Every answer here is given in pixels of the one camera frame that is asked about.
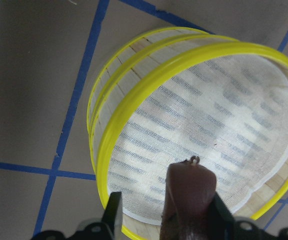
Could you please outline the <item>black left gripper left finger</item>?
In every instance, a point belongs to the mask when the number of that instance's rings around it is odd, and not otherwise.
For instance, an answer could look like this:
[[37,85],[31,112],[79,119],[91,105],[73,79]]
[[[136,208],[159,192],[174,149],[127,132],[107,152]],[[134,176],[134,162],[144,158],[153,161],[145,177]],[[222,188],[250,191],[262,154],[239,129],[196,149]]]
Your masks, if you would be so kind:
[[120,191],[110,194],[101,220],[108,226],[111,239],[119,240],[123,225],[123,199]]

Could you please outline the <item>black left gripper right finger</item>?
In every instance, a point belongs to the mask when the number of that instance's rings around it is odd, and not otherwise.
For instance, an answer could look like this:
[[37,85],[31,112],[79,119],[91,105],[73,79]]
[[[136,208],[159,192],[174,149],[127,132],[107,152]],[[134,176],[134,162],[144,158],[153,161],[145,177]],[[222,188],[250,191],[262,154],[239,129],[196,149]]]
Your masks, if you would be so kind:
[[209,240],[233,240],[235,219],[216,192],[207,210]]

